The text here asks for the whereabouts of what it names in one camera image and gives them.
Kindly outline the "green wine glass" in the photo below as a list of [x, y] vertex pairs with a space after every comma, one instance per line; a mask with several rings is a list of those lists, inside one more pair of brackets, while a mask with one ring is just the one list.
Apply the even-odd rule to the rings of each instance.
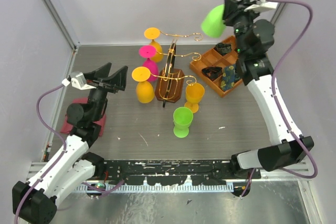
[[201, 23], [203, 33], [211, 38], [219, 38], [226, 28], [223, 22], [225, 4], [214, 7]]
[[189, 127], [193, 121], [193, 112], [187, 107], [179, 107], [173, 113], [173, 133], [178, 138], [185, 138], [189, 134]]

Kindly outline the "orange wine glass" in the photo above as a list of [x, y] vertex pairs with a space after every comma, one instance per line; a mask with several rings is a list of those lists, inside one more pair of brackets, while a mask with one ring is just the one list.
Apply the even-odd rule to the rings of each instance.
[[154, 99], [153, 85], [148, 81], [151, 72], [147, 67], [137, 67], [132, 71], [132, 79], [138, 84], [136, 86], [136, 96], [140, 103], [150, 103]]
[[160, 30], [158, 28], [155, 27], [150, 27], [147, 28], [144, 31], [144, 36], [146, 39], [151, 40], [151, 42], [149, 43], [150, 46], [153, 46], [156, 50], [156, 54], [154, 57], [152, 57], [152, 60], [156, 63], [162, 61], [163, 59], [163, 50], [162, 50], [162, 46], [156, 41], [156, 39], [158, 39], [158, 37], [160, 36]]
[[185, 90], [186, 102], [185, 107], [189, 108], [193, 113], [199, 110], [199, 103], [205, 94], [205, 88], [200, 83], [194, 83], [187, 86]]

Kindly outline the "pink plastic wine glass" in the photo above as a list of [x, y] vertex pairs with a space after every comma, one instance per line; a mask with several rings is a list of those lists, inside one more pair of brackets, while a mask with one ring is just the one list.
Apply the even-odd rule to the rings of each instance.
[[151, 76], [148, 78], [149, 82], [154, 82], [157, 80], [158, 66], [156, 62], [152, 60], [152, 58], [156, 55], [156, 49], [151, 45], [142, 46], [139, 49], [139, 55], [145, 59], [143, 63], [143, 67], [146, 67], [150, 70]]

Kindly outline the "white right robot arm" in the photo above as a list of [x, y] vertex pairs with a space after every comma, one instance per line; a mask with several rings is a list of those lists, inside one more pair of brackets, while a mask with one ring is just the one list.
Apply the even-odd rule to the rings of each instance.
[[236, 38], [237, 73], [259, 106], [271, 142], [268, 147], [232, 155], [230, 166], [234, 173], [253, 168], [287, 171], [287, 166], [305, 156], [312, 159], [314, 141], [311, 136], [304, 136], [292, 120], [277, 90], [276, 72], [280, 65], [273, 67], [267, 57], [274, 44], [275, 27], [266, 19], [258, 19], [260, 9], [274, 9], [279, 3], [304, 6], [313, 15], [312, 8], [301, 1], [224, 0], [223, 23], [233, 27]]

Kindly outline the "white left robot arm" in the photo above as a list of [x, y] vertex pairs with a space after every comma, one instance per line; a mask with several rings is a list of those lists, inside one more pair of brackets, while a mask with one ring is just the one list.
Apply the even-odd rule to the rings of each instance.
[[26, 223], [50, 223], [59, 205], [78, 185], [104, 173], [104, 159], [89, 152], [89, 149], [101, 132], [102, 127], [98, 121], [105, 115], [108, 93], [125, 90], [128, 72], [128, 66], [123, 66], [111, 74], [111, 66], [108, 62], [92, 72], [72, 72], [59, 86], [38, 98], [36, 112], [40, 118], [40, 102], [46, 95], [67, 86], [89, 91], [85, 103], [72, 103], [67, 108], [67, 123], [72, 128], [66, 138], [41, 120], [47, 129], [61, 139], [62, 146], [33, 177], [14, 185], [14, 223], [20, 220]]

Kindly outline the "dark green patterned cloth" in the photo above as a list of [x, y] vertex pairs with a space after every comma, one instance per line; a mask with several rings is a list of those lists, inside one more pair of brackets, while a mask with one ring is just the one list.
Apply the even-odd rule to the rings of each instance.
[[231, 44], [220, 42], [215, 45], [214, 49], [222, 56], [230, 53], [232, 51]]

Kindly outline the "orange wooden divided tray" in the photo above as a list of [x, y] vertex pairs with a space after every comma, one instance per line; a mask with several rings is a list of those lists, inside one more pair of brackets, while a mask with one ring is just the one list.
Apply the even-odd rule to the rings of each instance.
[[222, 69], [224, 69], [225, 67], [236, 63], [238, 59], [238, 54], [235, 51], [235, 49], [237, 48], [235, 37], [229, 36], [222, 42], [231, 45], [231, 52], [222, 56], [214, 48], [211, 48], [206, 53], [202, 54], [201, 60], [190, 62], [190, 69], [195, 74], [197, 74], [206, 83], [206, 85], [213, 89], [220, 97], [226, 96], [243, 83], [242, 80], [239, 80], [234, 84], [231, 89], [223, 91], [221, 89], [222, 74], [213, 81], [209, 77], [202, 74], [202, 69], [206, 67], [221, 67]]

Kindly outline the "red folded cloth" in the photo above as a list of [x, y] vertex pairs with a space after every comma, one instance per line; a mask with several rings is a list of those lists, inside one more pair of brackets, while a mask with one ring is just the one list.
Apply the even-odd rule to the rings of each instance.
[[[87, 101], [88, 101], [88, 98], [83, 97], [83, 98], [74, 99], [72, 102], [73, 103], [87, 103]], [[105, 124], [106, 124], [106, 119], [107, 119], [107, 116], [106, 116], [106, 114], [104, 114], [103, 117], [100, 120], [95, 121], [96, 124], [101, 126], [101, 130], [99, 132], [99, 137], [103, 136], [103, 132], [104, 132]], [[64, 120], [64, 123], [61, 127], [60, 132], [63, 133], [63, 134], [69, 134], [71, 130], [72, 130], [72, 125], [70, 125], [67, 122], [67, 115], [65, 115], [65, 120]]]

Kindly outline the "blue yellow patterned cloth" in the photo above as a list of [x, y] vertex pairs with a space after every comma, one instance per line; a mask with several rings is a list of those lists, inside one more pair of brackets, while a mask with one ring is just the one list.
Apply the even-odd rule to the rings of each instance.
[[229, 65], [223, 69], [222, 81], [220, 84], [220, 88], [223, 91], [228, 91], [234, 87], [235, 83], [237, 83], [241, 77], [237, 73], [236, 65]]

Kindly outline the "black rolled belt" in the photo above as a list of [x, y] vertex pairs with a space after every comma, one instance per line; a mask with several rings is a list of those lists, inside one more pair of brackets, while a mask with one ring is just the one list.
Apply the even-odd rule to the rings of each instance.
[[211, 81], [216, 80], [222, 75], [222, 67], [206, 67], [202, 69], [202, 74], [209, 78]]

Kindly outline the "black mounting rail base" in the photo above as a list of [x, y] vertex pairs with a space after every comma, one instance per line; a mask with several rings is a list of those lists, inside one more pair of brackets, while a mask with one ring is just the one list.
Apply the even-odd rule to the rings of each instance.
[[123, 180], [127, 185], [172, 186], [189, 178], [198, 186], [225, 185], [227, 180], [246, 180], [249, 175], [247, 170], [234, 173], [229, 161], [221, 159], [112, 159], [104, 161], [99, 174], [90, 179], [106, 180], [110, 185]]

